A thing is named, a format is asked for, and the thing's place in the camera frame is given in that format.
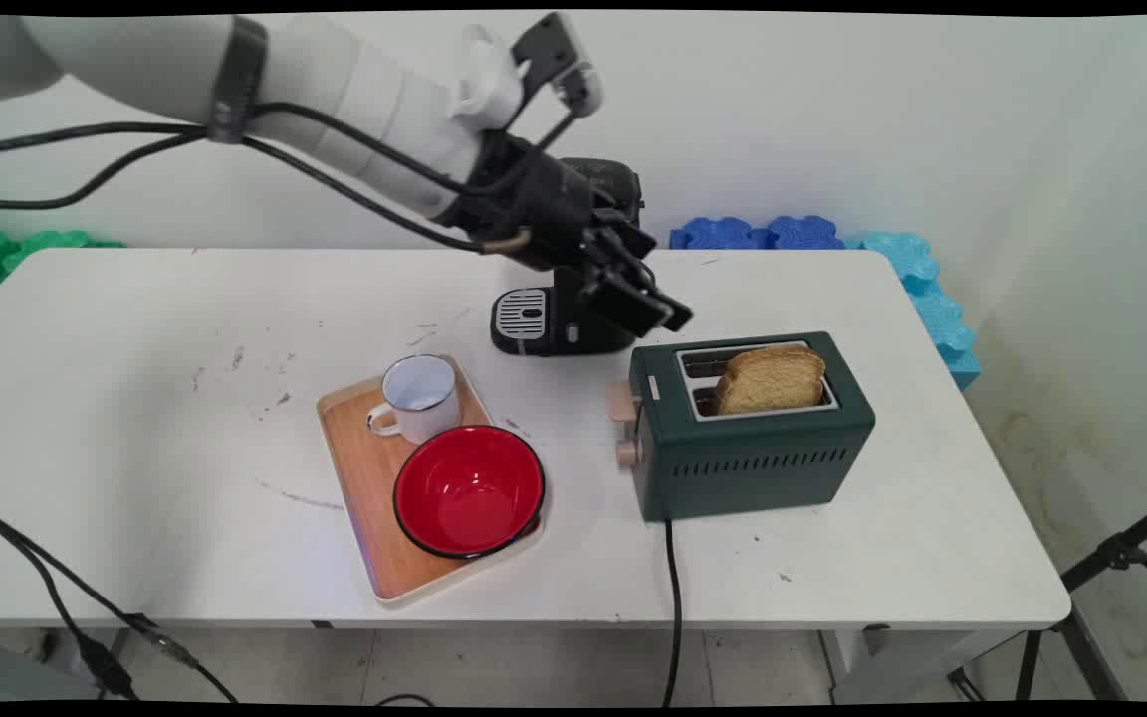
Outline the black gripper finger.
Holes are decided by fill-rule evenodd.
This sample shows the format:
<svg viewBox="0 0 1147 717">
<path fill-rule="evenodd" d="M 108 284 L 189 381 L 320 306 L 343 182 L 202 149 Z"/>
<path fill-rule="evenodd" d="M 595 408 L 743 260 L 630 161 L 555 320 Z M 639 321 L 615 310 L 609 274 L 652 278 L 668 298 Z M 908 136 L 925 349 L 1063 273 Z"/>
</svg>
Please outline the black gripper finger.
<svg viewBox="0 0 1147 717">
<path fill-rule="evenodd" d="M 643 259 L 657 242 L 631 223 L 596 224 L 588 231 L 588 307 L 624 330 L 682 330 L 693 318 L 686 304 L 660 290 Z"/>
<path fill-rule="evenodd" d="M 579 303 L 638 337 L 674 319 L 673 303 L 661 298 L 649 274 L 631 263 L 591 265 L 583 271 Z"/>
</svg>

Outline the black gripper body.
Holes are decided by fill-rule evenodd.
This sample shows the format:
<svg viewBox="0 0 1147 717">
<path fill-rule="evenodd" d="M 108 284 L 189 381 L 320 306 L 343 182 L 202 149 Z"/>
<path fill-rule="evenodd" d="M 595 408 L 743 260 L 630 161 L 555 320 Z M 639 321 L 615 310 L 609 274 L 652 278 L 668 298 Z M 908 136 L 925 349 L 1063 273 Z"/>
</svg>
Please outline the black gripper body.
<svg viewBox="0 0 1147 717">
<path fill-rule="evenodd" d="M 641 204 L 640 177 L 619 159 L 556 159 L 541 151 L 505 189 L 452 201 L 452 227 L 477 242 L 509 240 L 528 229 L 526 244 L 512 259 L 539 272 L 582 268 L 582 240 L 601 228 L 614 232 L 634 258 L 645 258 Z"/>
</svg>

